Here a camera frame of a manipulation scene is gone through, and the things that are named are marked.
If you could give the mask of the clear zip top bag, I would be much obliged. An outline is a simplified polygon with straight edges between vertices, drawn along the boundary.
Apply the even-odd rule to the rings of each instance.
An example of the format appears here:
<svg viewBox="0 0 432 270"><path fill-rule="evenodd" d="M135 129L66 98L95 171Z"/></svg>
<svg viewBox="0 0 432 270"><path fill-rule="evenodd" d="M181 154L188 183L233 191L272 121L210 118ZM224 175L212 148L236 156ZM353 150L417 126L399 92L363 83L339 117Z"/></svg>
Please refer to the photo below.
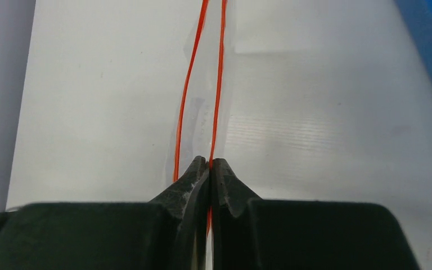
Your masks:
<svg viewBox="0 0 432 270"><path fill-rule="evenodd" d="M221 158L227 138L236 73L234 1L202 1L184 44L188 68L164 167L172 184L195 156Z"/></svg>

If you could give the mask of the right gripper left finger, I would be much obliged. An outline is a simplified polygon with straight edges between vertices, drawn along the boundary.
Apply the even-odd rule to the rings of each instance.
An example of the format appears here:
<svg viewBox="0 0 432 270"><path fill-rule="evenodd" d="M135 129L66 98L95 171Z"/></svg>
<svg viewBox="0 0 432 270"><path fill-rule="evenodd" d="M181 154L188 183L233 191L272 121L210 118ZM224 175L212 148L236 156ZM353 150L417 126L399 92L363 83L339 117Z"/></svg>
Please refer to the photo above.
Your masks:
<svg viewBox="0 0 432 270"><path fill-rule="evenodd" d="M43 202L0 213L0 269L204 269L209 169L197 156L148 202Z"/></svg>

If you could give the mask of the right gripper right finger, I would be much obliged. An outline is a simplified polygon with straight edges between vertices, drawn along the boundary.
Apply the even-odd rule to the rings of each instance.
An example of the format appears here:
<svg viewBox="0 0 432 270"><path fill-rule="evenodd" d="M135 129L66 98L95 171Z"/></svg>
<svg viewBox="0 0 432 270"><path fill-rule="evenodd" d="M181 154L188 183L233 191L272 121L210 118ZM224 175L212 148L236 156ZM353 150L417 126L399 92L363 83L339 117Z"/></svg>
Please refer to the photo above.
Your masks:
<svg viewBox="0 0 432 270"><path fill-rule="evenodd" d="M214 269L419 269L379 204L263 199L215 159L211 206Z"/></svg>

